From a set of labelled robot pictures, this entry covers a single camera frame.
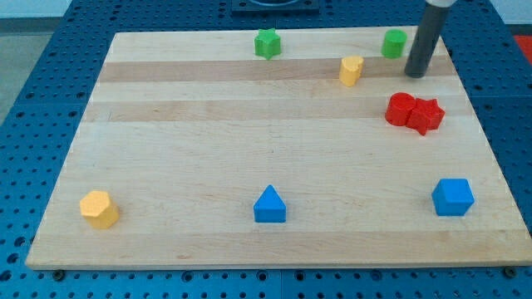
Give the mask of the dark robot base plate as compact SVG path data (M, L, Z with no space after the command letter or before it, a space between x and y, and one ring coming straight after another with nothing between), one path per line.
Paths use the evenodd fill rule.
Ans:
M318 0L231 0L233 14L318 12Z

